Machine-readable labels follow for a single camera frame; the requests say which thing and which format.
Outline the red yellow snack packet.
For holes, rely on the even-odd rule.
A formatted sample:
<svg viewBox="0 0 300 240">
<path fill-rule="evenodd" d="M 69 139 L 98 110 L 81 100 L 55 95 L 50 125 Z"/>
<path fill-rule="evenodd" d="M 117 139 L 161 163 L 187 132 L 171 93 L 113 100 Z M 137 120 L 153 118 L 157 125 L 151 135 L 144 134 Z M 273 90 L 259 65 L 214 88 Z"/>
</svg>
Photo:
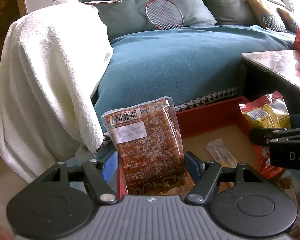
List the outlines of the red yellow snack packet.
<svg viewBox="0 0 300 240">
<path fill-rule="evenodd" d="M 290 117 L 284 98 L 278 91 L 266 94 L 253 102 L 240 103 L 241 113 L 250 128 L 291 128 Z M 281 176 L 284 168 L 270 164 L 270 153 L 267 145 L 258 146 L 253 143 L 257 154 L 258 170 L 268 179 Z"/>
</svg>

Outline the red badminton racket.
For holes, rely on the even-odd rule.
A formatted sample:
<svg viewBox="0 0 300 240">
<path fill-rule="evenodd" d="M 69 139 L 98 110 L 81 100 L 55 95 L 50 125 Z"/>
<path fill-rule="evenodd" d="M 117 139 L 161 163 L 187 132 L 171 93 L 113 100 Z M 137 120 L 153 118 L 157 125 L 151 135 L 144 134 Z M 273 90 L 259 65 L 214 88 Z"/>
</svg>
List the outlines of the red badminton racket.
<svg viewBox="0 0 300 240">
<path fill-rule="evenodd" d="M 151 0 L 146 4 L 145 12 L 157 29 L 181 29 L 184 26 L 181 10 L 170 0 Z"/>
</svg>

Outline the clear yellow small packet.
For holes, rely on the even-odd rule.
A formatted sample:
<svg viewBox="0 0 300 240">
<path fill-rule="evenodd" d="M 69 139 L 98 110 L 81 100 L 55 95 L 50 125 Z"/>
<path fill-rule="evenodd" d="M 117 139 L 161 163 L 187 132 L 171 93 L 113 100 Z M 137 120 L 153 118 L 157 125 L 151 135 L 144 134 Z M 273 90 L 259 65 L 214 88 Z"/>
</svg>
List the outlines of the clear yellow small packet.
<svg viewBox="0 0 300 240">
<path fill-rule="evenodd" d="M 204 147 L 223 167 L 236 168 L 238 162 L 228 151 L 221 138 L 208 142 Z"/>
</svg>

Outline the white fluffy blanket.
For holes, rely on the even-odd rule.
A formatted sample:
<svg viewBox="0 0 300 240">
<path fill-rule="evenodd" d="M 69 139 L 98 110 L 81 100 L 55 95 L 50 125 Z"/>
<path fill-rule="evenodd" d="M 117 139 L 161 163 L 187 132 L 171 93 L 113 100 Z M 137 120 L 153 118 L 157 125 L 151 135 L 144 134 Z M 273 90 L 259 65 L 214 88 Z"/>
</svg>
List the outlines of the white fluffy blanket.
<svg viewBox="0 0 300 240">
<path fill-rule="evenodd" d="M 25 182 L 100 148 L 92 97 L 112 55 L 98 9 L 77 0 L 10 25 L 0 62 L 0 156 Z"/>
</svg>

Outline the red cardboard box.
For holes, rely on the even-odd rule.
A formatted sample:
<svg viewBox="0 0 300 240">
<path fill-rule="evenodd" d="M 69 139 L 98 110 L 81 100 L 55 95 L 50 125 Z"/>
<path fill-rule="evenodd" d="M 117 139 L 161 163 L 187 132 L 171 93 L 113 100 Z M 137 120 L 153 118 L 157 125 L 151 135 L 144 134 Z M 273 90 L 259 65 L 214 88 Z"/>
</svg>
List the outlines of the red cardboard box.
<svg viewBox="0 0 300 240">
<path fill-rule="evenodd" d="M 239 104 L 244 102 L 245 98 L 239 97 L 182 111 L 177 111 L 174 106 L 184 153 L 190 151 L 203 161 L 215 161 L 204 146 L 221 138 L 238 163 L 258 168 L 257 154 L 248 138 L 250 127 L 239 108 Z M 119 164 L 117 191 L 122 197 L 129 193 L 120 168 Z"/>
</svg>

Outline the marble coffee table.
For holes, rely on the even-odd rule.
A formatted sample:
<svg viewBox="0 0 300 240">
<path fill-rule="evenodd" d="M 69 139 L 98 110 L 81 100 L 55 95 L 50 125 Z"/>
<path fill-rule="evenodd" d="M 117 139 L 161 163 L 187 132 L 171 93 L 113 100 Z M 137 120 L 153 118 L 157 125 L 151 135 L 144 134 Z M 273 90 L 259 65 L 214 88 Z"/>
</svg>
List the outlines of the marble coffee table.
<svg viewBox="0 0 300 240">
<path fill-rule="evenodd" d="M 242 58 L 274 74 L 300 90 L 300 52 L 274 50 L 243 53 Z"/>
</svg>

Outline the orange patterned pillow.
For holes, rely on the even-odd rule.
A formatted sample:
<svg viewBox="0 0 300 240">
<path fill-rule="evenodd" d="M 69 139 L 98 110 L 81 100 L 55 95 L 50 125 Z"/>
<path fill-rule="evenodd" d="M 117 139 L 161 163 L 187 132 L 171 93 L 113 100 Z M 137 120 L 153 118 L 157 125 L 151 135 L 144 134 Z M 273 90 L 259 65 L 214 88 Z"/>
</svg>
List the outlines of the orange patterned pillow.
<svg viewBox="0 0 300 240">
<path fill-rule="evenodd" d="M 276 10 L 266 7 L 261 0 L 246 0 L 260 26 L 264 29 L 286 32 L 286 26 Z"/>
</svg>

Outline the dark grey cushion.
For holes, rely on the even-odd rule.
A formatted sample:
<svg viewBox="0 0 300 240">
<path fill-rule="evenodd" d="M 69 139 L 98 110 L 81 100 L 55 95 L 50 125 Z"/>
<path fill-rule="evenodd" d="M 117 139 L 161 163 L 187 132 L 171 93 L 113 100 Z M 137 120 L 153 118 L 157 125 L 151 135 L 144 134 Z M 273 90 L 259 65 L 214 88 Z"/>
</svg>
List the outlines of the dark grey cushion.
<svg viewBox="0 0 300 240">
<path fill-rule="evenodd" d="M 218 25 L 258 25 L 259 22 L 246 0 L 202 0 Z M 281 0 L 261 0 L 270 9 L 288 7 Z"/>
</svg>

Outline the brown spicy snack packet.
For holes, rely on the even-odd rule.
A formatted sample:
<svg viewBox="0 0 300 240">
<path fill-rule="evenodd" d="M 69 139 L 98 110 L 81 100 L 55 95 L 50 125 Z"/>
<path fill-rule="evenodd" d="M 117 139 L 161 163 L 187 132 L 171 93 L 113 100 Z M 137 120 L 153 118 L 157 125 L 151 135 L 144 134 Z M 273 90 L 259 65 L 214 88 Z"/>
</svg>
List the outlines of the brown spicy snack packet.
<svg viewBox="0 0 300 240">
<path fill-rule="evenodd" d="M 131 195 L 183 194 L 194 187 L 170 96 L 107 111 L 102 121 Z"/>
</svg>

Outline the green-grey back cushion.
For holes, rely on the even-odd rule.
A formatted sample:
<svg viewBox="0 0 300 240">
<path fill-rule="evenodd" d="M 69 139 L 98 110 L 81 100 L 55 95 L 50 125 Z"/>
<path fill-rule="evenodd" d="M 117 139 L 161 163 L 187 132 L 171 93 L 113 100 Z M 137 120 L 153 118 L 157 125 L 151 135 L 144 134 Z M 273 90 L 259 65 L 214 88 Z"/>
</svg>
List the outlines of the green-grey back cushion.
<svg viewBox="0 0 300 240">
<path fill-rule="evenodd" d="M 146 4 L 149 1 L 151 0 L 120 0 L 120 3 L 96 4 L 100 19 L 107 26 L 109 40 L 127 34 L 155 30 L 156 27 L 146 16 Z M 185 27 L 216 24 L 215 18 L 202 0 L 170 1 L 181 10 Z"/>
</svg>

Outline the teal sofa cover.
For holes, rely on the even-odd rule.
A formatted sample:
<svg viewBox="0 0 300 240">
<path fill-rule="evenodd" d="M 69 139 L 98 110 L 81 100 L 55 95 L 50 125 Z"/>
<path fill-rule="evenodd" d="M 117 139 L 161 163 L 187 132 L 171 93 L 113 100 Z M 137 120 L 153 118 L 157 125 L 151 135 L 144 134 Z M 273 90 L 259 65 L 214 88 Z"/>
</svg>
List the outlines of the teal sofa cover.
<svg viewBox="0 0 300 240">
<path fill-rule="evenodd" d="M 290 50 L 293 33 L 257 25 L 210 25 L 117 37 L 94 97 L 106 111 L 170 96 L 180 110 L 236 96 L 243 53 Z"/>
</svg>

